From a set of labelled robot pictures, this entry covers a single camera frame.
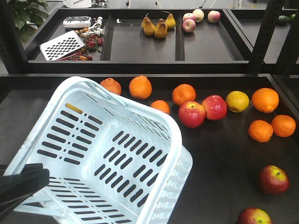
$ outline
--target black tray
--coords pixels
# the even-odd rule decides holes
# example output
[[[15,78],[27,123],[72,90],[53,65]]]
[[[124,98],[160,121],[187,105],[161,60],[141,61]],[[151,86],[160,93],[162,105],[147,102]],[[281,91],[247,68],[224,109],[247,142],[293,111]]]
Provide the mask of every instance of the black tray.
[[[299,110],[299,75],[291,75],[288,77],[274,75],[274,78]]]
[[[143,17],[149,13],[154,24],[167,13],[156,9],[57,9],[25,46],[29,73],[243,73],[251,46],[228,15],[221,13],[217,24],[207,21],[210,9],[203,9],[204,20],[193,33],[182,32],[182,16],[190,9],[170,11],[176,27],[164,39],[146,36],[141,29]],[[68,16],[87,15],[104,18],[104,45],[101,53],[92,54],[93,61],[46,61],[39,45],[69,31],[62,22]]]
[[[238,27],[243,31],[251,46],[253,47],[256,42],[256,37],[260,26],[262,24],[263,15],[265,10],[243,10],[243,9],[228,9],[228,13],[232,16],[233,20],[236,21]],[[290,16],[295,14],[294,9],[283,9],[281,15]],[[285,25],[277,24],[268,46],[264,62],[267,64],[275,64],[280,50],[285,42],[285,38],[289,32],[291,23],[288,22]],[[296,64],[296,69],[299,68],[299,59]]]
[[[0,163],[12,160],[29,131],[42,113],[53,91],[71,75],[35,75],[0,77]],[[123,87],[128,98],[128,84],[135,75],[111,75]],[[97,82],[105,77],[86,75]],[[269,142],[258,143],[248,136],[248,127],[256,119],[268,122],[277,114],[287,114],[299,124],[299,112],[270,75],[148,75],[153,93],[139,102],[149,105],[164,99],[171,105],[171,116],[178,122],[178,107],[171,101],[173,88],[181,83],[192,84],[197,101],[218,94],[225,98],[230,91],[241,90],[251,98],[262,87],[275,89],[280,96],[278,108],[271,114],[258,112],[249,105],[242,113],[228,111],[219,121],[205,120],[196,129],[178,122],[183,145],[193,157],[193,168],[169,224],[234,224],[246,207],[265,210],[273,223],[295,224],[299,221],[299,132],[289,138],[273,136]],[[289,175],[291,186],[279,196],[265,196],[256,187],[257,172],[266,165],[276,165]],[[55,224],[52,217],[13,212],[3,224]]]

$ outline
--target apple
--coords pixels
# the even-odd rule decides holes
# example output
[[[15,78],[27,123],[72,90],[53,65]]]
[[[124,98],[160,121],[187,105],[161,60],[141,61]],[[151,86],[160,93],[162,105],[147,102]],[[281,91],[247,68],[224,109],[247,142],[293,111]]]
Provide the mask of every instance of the apple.
[[[264,167],[258,174],[258,186],[266,195],[279,195],[287,191],[290,181],[285,171],[269,165]]]
[[[226,102],[221,96],[208,96],[201,104],[205,108],[206,118],[209,120],[220,120],[228,113]]]
[[[220,12],[218,11],[210,11],[207,15],[207,20],[210,23],[217,23],[220,20]]]
[[[204,19],[204,12],[201,9],[195,9],[192,12],[195,15],[195,22],[201,22]]]
[[[194,20],[195,21],[195,15],[193,13],[186,13],[183,15],[183,22],[185,20]]]
[[[193,32],[193,30],[196,28],[196,23],[194,20],[191,19],[187,19],[183,22],[182,24],[182,29],[183,31],[185,31],[186,33],[191,33]]]
[[[246,208],[239,213],[237,224],[272,224],[272,221],[267,212],[259,208]]]
[[[204,122],[205,116],[205,108],[195,101],[187,101],[178,109],[178,119],[188,128],[200,126]]]

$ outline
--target orange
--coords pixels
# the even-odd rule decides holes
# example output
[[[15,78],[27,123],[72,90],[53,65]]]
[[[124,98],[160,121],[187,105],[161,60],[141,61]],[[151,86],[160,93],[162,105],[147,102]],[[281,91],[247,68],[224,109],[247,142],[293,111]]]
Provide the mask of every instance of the orange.
[[[160,110],[164,113],[170,114],[170,107],[164,100],[156,100],[151,103],[150,107]]]
[[[146,99],[151,95],[152,87],[148,78],[140,75],[131,80],[129,90],[132,97]]]
[[[110,92],[121,95],[121,85],[113,78],[106,78],[105,80],[100,82],[100,85]]]
[[[195,98],[195,89],[189,84],[181,84],[172,91],[172,101],[178,106],[187,101],[194,101]]]
[[[273,128],[264,120],[255,120],[249,126],[248,134],[255,141],[268,142],[273,135]]]
[[[289,137],[296,129],[296,122],[288,115],[277,115],[271,122],[274,134],[279,137]]]
[[[253,93],[251,98],[253,106],[261,112],[273,112],[279,103],[278,93],[270,88],[261,88]]]

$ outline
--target metal grater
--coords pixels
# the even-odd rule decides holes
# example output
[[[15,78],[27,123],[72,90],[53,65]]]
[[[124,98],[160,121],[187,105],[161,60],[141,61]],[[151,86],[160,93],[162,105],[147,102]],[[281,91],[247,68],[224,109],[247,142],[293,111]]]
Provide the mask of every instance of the metal grater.
[[[75,31],[67,32],[40,45],[47,61],[54,61],[85,46]]]

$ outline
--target yellow pear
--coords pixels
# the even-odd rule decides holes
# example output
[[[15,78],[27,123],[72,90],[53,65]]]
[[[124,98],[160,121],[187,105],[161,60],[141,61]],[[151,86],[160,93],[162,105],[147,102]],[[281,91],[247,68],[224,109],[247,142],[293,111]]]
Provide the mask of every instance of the yellow pear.
[[[146,36],[154,35],[155,29],[156,29],[155,25],[150,20],[146,20],[144,22],[143,32],[145,33]]]
[[[144,23],[146,20],[149,20],[149,17],[148,17],[148,13],[145,15],[145,17],[143,18],[143,21],[141,23],[141,27],[144,28]]]
[[[158,24],[159,26],[156,27],[154,35],[156,38],[165,38],[167,36],[167,25],[165,22],[161,22]]]
[[[168,16],[165,20],[165,23],[167,25],[168,29],[173,29],[176,26],[176,21],[174,20],[173,14],[167,12],[167,11],[163,11],[165,13],[168,13]]]
[[[158,24],[156,25],[156,28],[158,28],[162,22],[165,23],[164,19],[159,19]]]

